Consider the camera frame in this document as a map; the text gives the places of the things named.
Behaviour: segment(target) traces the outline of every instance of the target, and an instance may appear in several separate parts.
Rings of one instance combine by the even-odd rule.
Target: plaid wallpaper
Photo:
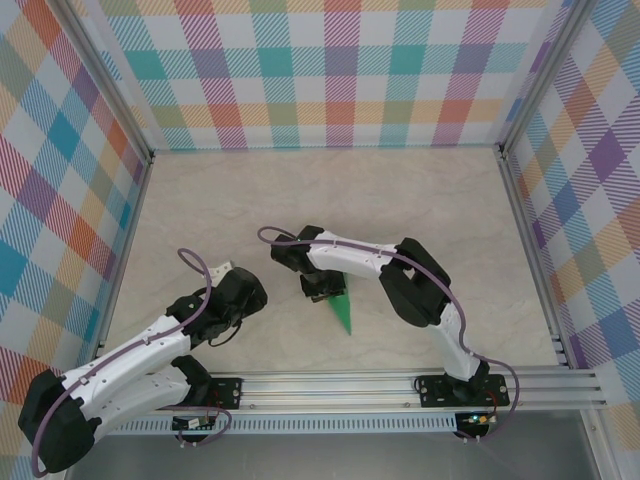
[[[31,378],[84,363],[143,163],[44,0],[0,2],[0,478]]]
[[[150,142],[191,150],[493,144],[562,2],[74,3]]]
[[[600,0],[511,161],[580,367],[640,472],[640,2]]]
[[[529,91],[531,90],[531,87],[533,86],[536,79],[538,78],[540,67],[542,67],[543,62],[547,58],[547,54],[551,51],[553,42],[555,42],[556,38],[558,37],[558,34],[560,33],[560,31],[562,30],[562,27],[564,26],[564,22],[567,19],[567,16],[569,15],[573,2],[574,0],[562,0],[562,5],[560,6],[558,13],[556,14],[556,17],[553,20],[553,24],[551,25],[551,28],[547,32],[547,35],[544,38],[544,42],[542,42],[542,46],[540,47],[540,50],[538,50],[538,54],[536,55],[535,60],[533,61],[533,63],[531,64],[531,67],[529,68],[529,72],[527,73],[527,76],[525,77],[525,80],[522,83],[520,90],[518,91],[518,96],[516,97],[515,101],[511,105],[511,109],[509,110],[509,114],[507,115],[507,118],[504,124],[502,125],[500,134],[498,135],[496,143],[504,142],[504,139],[507,136],[507,133],[511,128],[511,125],[513,125],[513,120],[516,118],[516,115],[520,111],[522,102],[527,97],[527,95],[529,94]]]

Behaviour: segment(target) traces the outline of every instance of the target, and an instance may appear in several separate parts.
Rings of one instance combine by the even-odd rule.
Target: table surface
[[[229,344],[192,354],[210,371],[442,366],[425,329],[398,318],[377,281],[349,277],[353,334],[269,257],[262,225],[318,225],[352,239],[413,237],[452,279],[467,343],[513,365],[555,365],[547,324],[491,149],[307,149],[161,154],[144,200],[107,350],[203,284],[177,257],[233,260],[269,303]]]

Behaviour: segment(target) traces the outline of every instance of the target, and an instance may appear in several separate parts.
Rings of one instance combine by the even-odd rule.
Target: metal extrusion rail
[[[492,372],[505,375],[508,388],[513,391],[513,378],[505,371],[494,369]],[[522,388],[519,410],[591,410],[606,405],[596,376],[590,370],[560,366],[525,367],[517,372]],[[455,413],[474,409],[424,409],[420,407],[418,393],[413,390],[415,377],[441,373],[441,370],[402,370],[215,376],[244,379],[240,408],[232,412],[234,423],[229,433],[454,431]],[[189,414],[203,415],[205,410]],[[185,414],[157,412],[123,425],[112,435],[175,434],[171,431],[174,413]]]

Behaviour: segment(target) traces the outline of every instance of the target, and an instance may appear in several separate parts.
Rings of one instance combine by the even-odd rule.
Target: wall panel
[[[31,478],[31,378],[90,354],[143,165],[45,1],[1,2],[2,479]]]

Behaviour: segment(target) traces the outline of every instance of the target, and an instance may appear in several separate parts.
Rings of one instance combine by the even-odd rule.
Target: metal frame
[[[152,171],[153,171],[153,163],[150,163],[145,166],[144,171],[142,173],[142,182],[140,184],[140,192],[138,193],[138,200],[136,202],[136,206],[134,207],[133,213],[131,215],[131,223],[129,224],[129,228],[127,230],[127,236],[124,240],[122,253],[120,254],[120,261],[116,266],[116,270],[113,277],[113,284],[111,286],[111,291],[109,292],[109,298],[107,299],[107,303],[105,305],[102,322],[100,323],[100,330],[96,338],[92,341],[93,343],[91,344],[88,350],[89,352],[91,352],[91,358],[96,358],[96,356],[98,355],[98,350],[101,348],[104,348],[105,342],[107,340],[107,335],[109,334],[109,328],[111,327],[111,321],[113,320],[113,312],[116,309],[116,303],[118,300],[118,295],[120,293],[120,287],[122,287],[124,272],[127,268],[127,261],[129,260],[129,254],[131,253],[131,246],[133,245],[133,238],[135,237],[135,232],[136,232],[136,229],[138,228],[138,221],[140,220],[140,213],[142,212],[142,205],[144,204],[144,199],[147,194],[147,188],[149,187]]]
[[[66,0],[47,0],[47,3],[60,25],[64,27],[64,32],[71,40],[98,90],[132,142],[132,146],[147,163],[152,163],[153,149],[145,139],[138,122],[122,98],[113,77],[109,73],[109,69],[102,60],[100,52],[93,45],[75,10]]]
[[[507,386],[514,380],[506,370]],[[606,401],[590,370],[568,367],[516,369],[521,383],[519,410],[594,411]],[[455,414],[485,411],[486,407],[421,408],[413,382],[420,375],[439,375],[442,370],[394,370],[309,373],[212,373],[216,377],[241,377],[239,410],[232,411],[232,434],[291,433],[392,433],[452,432]],[[500,407],[506,411],[509,407]],[[189,415],[204,415],[201,411]],[[174,435],[171,417],[183,411],[163,410],[136,419],[111,435]],[[220,423],[215,433],[226,425]]]
[[[563,346],[568,346],[565,349],[565,355],[567,355],[567,363],[571,366],[576,366],[576,358],[571,351],[571,344],[569,342],[569,334],[560,321],[560,309],[553,295],[553,291],[547,280],[544,263],[540,256],[540,251],[536,246],[535,234],[531,229],[531,221],[527,216],[527,212],[524,208],[524,198],[518,188],[517,179],[513,174],[513,169],[503,155],[503,152],[498,148],[494,148],[496,160],[498,162],[498,169],[502,176],[502,182],[504,184],[505,191],[509,204],[511,205],[511,211],[518,227],[518,233],[520,234],[520,240],[522,241],[522,247],[529,262],[529,268],[531,275],[533,276],[533,282],[540,298],[540,305],[544,313],[547,325],[549,327],[549,333],[552,336],[557,336],[562,342]]]
[[[531,87],[511,128],[505,136],[503,150],[507,152],[507,156],[508,152],[513,149],[529,125],[547,89],[553,83],[556,74],[560,71],[562,64],[567,58],[573,42],[578,37],[578,34],[589,19],[597,3],[598,0],[574,0],[574,4],[558,34],[558,38],[556,38],[553,47],[540,67],[535,83]]]

